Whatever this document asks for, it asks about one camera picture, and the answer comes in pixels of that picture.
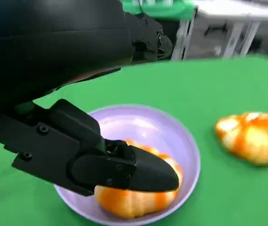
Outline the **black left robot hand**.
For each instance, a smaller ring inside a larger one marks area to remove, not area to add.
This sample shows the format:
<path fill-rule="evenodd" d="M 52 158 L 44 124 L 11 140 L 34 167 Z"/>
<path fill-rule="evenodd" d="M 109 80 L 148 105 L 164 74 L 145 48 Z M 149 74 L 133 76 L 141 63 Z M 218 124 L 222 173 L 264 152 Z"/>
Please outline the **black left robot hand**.
<path fill-rule="evenodd" d="M 171 52 L 162 26 L 119 0 L 0 0 L 0 143 L 16 154 L 12 166 L 84 196 L 96 186 L 176 190 L 179 178 L 161 158 L 103 138 L 67 100 L 48 109 L 34 102 Z"/>

